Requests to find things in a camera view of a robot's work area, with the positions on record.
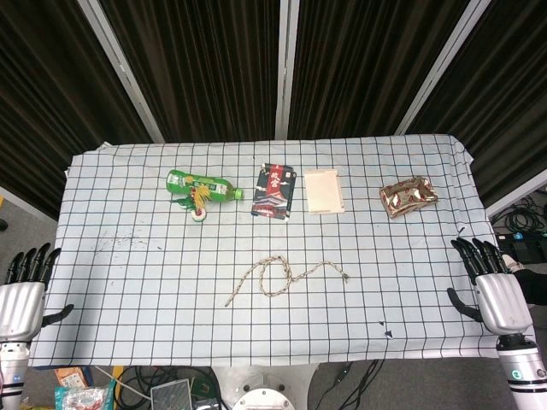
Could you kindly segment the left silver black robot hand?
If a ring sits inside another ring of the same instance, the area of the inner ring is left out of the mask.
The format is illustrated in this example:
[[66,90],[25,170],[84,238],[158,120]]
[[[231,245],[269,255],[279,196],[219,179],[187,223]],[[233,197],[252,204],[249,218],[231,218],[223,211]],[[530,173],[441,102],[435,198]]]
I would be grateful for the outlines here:
[[10,262],[1,285],[1,342],[29,343],[46,326],[65,319],[74,309],[68,304],[58,313],[45,314],[45,295],[60,256],[49,243],[18,253]]

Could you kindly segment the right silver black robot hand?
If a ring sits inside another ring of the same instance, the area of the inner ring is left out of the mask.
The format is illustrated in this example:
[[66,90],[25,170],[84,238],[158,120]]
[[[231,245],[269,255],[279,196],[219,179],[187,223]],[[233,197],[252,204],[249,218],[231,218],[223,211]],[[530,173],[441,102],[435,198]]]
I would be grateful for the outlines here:
[[478,303],[465,304],[456,291],[447,289],[452,306],[460,314],[484,324],[497,336],[524,333],[532,326],[532,316],[517,278],[506,266],[497,247],[476,238],[458,237],[450,241],[461,256]]

